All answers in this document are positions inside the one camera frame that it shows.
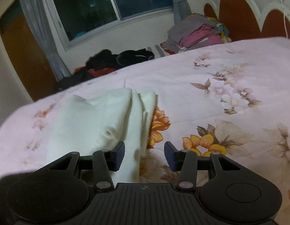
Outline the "window with white frame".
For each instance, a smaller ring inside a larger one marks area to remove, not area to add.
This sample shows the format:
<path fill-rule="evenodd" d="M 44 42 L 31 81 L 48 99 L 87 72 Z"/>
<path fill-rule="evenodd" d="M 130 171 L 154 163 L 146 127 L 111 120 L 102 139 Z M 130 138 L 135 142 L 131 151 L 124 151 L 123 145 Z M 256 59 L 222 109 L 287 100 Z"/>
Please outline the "window with white frame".
<path fill-rule="evenodd" d="M 68 49 L 124 21 L 172 8 L 172 0 L 47 0 L 56 30 Z"/>

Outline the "pink floral bed sheet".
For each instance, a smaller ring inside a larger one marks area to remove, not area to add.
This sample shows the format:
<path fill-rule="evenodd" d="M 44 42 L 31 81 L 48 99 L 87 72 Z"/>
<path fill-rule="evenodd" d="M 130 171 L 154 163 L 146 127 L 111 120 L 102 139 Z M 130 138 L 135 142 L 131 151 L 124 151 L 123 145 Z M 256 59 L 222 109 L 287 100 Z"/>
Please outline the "pink floral bed sheet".
<path fill-rule="evenodd" d="M 157 108 L 142 162 L 142 182 L 176 182 L 162 145 L 177 148 L 206 135 L 202 154 L 226 154 L 275 183 L 283 196 L 279 224 L 290 224 L 290 40 L 214 45 L 118 70 L 24 106 L 0 129 L 0 180 L 42 167 L 45 139 L 60 104 L 129 87 L 155 92 Z"/>

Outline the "left grey curtain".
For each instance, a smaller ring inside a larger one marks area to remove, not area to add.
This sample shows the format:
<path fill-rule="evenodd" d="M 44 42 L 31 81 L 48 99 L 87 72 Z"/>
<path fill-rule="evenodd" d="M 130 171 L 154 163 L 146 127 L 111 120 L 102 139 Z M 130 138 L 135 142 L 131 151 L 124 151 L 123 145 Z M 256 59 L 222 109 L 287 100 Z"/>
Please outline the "left grey curtain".
<path fill-rule="evenodd" d="M 30 30 L 44 52 L 57 81 L 70 76 L 58 54 L 42 0 L 19 0 Z"/>

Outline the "pile of black clothes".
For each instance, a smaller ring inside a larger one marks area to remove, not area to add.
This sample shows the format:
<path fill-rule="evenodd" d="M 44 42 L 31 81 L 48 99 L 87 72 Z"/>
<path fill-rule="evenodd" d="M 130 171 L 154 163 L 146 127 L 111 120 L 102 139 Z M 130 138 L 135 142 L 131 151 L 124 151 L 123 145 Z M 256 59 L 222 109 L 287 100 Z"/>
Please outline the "pile of black clothes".
<path fill-rule="evenodd" d="M 85 66 L 79 68 L 73 75 L 60 80 L 55 89 L 61 92 L 82 82 L 154 58 L 155 55 L 146 49 L 126 50 L 120 54 L 113 54 L 110 50 L 104 49 L 90 57 Z"/>

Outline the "cream knit sweater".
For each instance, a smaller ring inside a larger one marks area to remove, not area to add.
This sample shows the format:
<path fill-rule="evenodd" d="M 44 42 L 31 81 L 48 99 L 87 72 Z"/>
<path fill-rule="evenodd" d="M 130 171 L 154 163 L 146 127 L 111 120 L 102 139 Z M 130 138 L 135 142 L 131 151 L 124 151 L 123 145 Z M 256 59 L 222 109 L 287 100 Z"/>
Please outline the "cream knit sweater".
<path fill-rule="evenodd" d="M 145 156 L 156 105 L 154 92 L 115 89 L 93 99 L 75 95 L 60 107 L 48 142 L 46 162 L 69 152 L 82 156 L 125 144 L 125 156 L 114 183 L 139 181 L 140 159 Z"/>

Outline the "striped pillow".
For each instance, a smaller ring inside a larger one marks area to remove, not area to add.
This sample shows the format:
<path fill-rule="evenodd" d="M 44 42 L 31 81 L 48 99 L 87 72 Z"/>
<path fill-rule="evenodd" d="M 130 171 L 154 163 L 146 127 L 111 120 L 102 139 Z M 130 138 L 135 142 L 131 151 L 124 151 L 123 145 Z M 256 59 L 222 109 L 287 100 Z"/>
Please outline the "striped pillow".
<path fill-rule="evenodd" d="M 146 49 L 148 51 L 151 51 L 154 54 L 156 59 L 160 58 L 160 57 L 165 57 L 165 56 L 171 55 L 169 52 L 167 52 L 165 49 L 163 49 L 160 44 L 149 46 Z"/>

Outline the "brown wooden door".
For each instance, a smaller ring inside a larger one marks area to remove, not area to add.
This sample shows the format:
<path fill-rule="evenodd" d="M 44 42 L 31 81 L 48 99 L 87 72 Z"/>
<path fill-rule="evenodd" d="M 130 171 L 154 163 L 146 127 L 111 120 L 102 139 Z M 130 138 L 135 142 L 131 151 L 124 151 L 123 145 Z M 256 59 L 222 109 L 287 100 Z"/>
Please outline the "brown wooden door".
<path fill-rule="evenodd" d="M 32 100 L 55 93 L 57 80 L 15 0 L 0 17 L 0 36 L 8 57 Z"/>

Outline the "stack of folded clothes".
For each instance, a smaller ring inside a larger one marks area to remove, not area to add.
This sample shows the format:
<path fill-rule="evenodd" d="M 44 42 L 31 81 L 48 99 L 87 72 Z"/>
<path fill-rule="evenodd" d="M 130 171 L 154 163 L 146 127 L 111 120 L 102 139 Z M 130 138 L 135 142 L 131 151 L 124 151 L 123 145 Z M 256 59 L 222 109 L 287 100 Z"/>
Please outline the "stack of folded clothes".
<path fill-rule="evenodd" d="M 229 31 L 221 22 L 197 13 L 175 24 L 167 34 L 161 47 L 170 54 L 231 42 Z"/>

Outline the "red and white headboard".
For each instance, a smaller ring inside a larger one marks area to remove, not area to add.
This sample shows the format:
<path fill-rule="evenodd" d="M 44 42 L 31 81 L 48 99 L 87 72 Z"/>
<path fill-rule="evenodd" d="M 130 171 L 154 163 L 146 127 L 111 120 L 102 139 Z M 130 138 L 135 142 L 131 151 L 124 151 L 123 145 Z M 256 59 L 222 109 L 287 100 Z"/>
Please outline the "red and white headboard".
<path fill-rule="evenodd" d="M 290 39 L 290 10 L 282 3 L 271 2 L 262 10 L 254 0 L 210 0 L 204 15 L 226 26 L 232 41 L 285 37 Z"/>

